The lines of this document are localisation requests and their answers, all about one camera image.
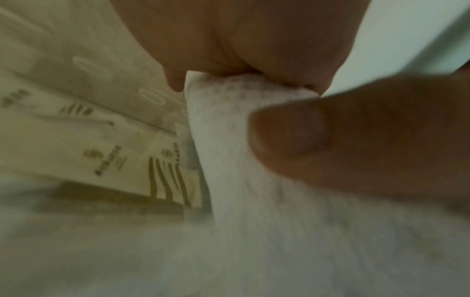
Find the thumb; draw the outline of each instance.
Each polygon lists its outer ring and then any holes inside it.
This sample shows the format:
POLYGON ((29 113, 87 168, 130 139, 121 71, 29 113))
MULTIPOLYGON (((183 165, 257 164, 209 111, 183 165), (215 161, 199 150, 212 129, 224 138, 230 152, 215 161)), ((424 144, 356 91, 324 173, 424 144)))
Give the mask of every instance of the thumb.
POLYGON ((163 67, 166 83, 175 92, 181 92, 185 89, 186 71, 174 70, 163 67))
POLYGON ((469 75, 393 77, 250 117, 273 171, 358 193, 470 194, 469 75))

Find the textured white fabric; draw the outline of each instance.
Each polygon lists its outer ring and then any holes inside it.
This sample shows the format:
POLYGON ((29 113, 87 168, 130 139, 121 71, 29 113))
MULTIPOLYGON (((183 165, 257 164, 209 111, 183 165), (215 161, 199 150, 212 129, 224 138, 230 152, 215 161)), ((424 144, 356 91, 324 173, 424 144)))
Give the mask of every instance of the textured white fabric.
POLYGON ((255 160, 248 115, 313 92, 259 75, 190 73, 186 97, 224 248, 228 296, 468 296, 464 215, 318 191, 274 176, 255 160))

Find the white wall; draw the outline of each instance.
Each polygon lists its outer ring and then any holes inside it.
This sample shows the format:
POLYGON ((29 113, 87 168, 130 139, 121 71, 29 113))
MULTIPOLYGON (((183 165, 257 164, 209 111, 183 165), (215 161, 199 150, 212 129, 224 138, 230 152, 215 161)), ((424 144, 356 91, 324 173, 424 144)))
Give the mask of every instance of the white wall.
MULTIPOLYGON (((470 0, 372 0, 354 49, 338 72, 328 94, 370 82, 402 70, 467 9, 470 0)), ((462 46, 456 65, 469 53, 462 46)), ((448 57, 434 68, 451 69, 448 57)))

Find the hand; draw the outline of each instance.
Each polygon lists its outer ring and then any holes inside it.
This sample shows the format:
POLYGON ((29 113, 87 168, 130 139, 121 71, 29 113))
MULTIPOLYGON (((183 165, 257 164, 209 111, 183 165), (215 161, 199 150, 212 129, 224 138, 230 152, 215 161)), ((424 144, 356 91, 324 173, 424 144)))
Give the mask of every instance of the hand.
POLYGON ((370 194, 470 194, 470 72, 392 77, 272 107, 249 124, 255 155, 306 183, 370 194))
POLYGON ((262 72, 323 93, 346 60, 370 0, 110 0, 169 86, 187 70, 262 72))

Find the fingernail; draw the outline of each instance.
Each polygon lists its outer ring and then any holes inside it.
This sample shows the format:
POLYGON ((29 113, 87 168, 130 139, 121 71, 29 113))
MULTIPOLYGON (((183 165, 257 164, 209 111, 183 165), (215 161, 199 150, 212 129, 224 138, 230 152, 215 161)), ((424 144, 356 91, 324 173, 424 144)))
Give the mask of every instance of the fingernail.
POLYGON ((250 116, 249 142, 262 155, 306 154, 321 150, 328 138, 326 116, 311 102, 276 106, 250 116))

